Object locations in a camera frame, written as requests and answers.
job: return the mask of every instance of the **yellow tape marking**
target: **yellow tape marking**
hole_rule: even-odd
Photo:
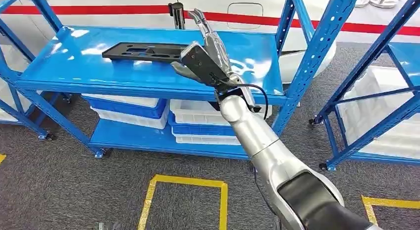
[[[0,164],[1,164],[1,162],[2,162],[5,158],[6,158],[6,155],[4,155],[4,154],[0,154]]]
[[[206,187],[220,188],[220,216],[219,216],[219,229],[226,230],[227,228],[227,184],[220,180],[211,179],[197,179],[180,176],[170,176],[156,174],[149,182],[146,198],[144,201],[142,213],[140,215],[139,225],[137,230],[146,229],[146,221],[149,215],[150,206],[152,205],[153,194],[155,193],[156,183],[166,182],[174,184],[189,184]]]
[[[397,200],[397,199],[379,199],[364,197],[362,195],[362,201],[365,205],[366,214],[369,221],[378,225],[375,213],[373,212],[373,205],[384,206],[384,207],[395,207],[395,208],[408,208],[408,209],[420,209],[420,201],[412,200]]]

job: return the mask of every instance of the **white plastic bin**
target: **white plastic bin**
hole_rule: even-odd
[[[19,92],[17,92],[20,103],[22,104],[23,110],[26,112],[28,111],[29,107],[31,106],[31,102],[25,98],[23,95],[21,95]],[[13,100],[12,94],[10,92],[9,85],[2,79],[0,79],[0,100],[17,110],[16,104]],[[6,111],[0,109],[0,120],[4,121],[13,121],[16,122],[17,119],[15,119],[13,116],[6,113]]]
[[[118,113],[108,110],[98,110],[91,107],[92,110],[98,113],[100,118],[109,119],[117,122],[124,122],[139,126],[153,127],[157,129],[164,129],[166,126],[166,121],[168,120],[169,105],[166,105],[165,110],[162,113],[162,116],[159,119],[142,117],[136,115],[128,115],[123,113]]]
[[[405,80],[396,68],[370,66],[366,74],[345,94],[345,98],[406,87]],[[338,109],[346,128],[347,142],[353,143],[412,96],[412,93],[403,93],[340,104]],[[420,133],[420,114],[402,121],[363,147],[360,152],[420,158],[420,134],[418,133]]]
[[[241,145],[235,136],[184,135],[174,134],[176,143],[210,144],[210,145]]]
[[[264,116],[265,106],[258,113]],[[230,125],[220,114],[206,101],[171,100],[170,110],[175,114],[177,123]],[[267,117],[272,114],[272,106],[268,106]]]
[[[83,96],[110,100],[115,102],[127,103],[132,105],[139,105],[144,107],[156,107],[159,99],[157,98],[146,98],[146,97],[132,97],[132,96],[118,96],[118,95],[98,95],[98,94],[82,94]]]

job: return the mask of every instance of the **black plastic plate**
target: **black plastic plate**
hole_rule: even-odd
[[[102,53],[103,58],[148,60],[171,63],[179,61],[188,45],[164,43],[118,43]]]

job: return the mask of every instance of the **stacked bins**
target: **stacked bins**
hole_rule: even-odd
[[[170,111],[168,123],[177,143],[240,145],[230,124],[208,102],[171,100]],[[268,106],[267,116],[271,112]]]
[[[166,99],[82,94],[100,118],[133,125],[164,129],[168,119]]]

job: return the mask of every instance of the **shelf caster wheel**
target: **shelf caster wheel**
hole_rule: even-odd
[[[52,133],[48,133],[46,136],[39,135],[38,136],[38,139],[40,139],[40,140],[46,140],[46,141],[53,141],[53,140],[56,140],[57,137],[54,134],[52,134]]]
[[[320,168],[321,170],[323,170],[323,171],[327,171],[327,170],[328,170],[328,167],[327,167],[327,164],[326,164],[326,163],[321,163],[321,164],[319,164],[319,168]]]
[[[112,151],[113,151],[113,150],[114,150],[113,148],[108,148],[108,149],[105,149],[105,150],[104,150],[104,154],[103,154],[103,156],[104,156],[105,158],[110,157],[110,156],[111,156],[111,153],[112,153]]]
[[[315,124],[316,124],[315,123],[315,118],[309,119],[308,122],[309,122],[309,125],[312,126],[312,127],[315,126]]]
[[[254,164],[252,164],[251,161],[248,162],[248,171],[251,172],[252,174],[254,173],[254,170],[256,171]]]
[[[95,158],[102,159],[103,157],[105,158],[110,157],[112,151],[113,151],[113,148],[109,148],[109,149],[101,148],[100,151],[96,152]]]

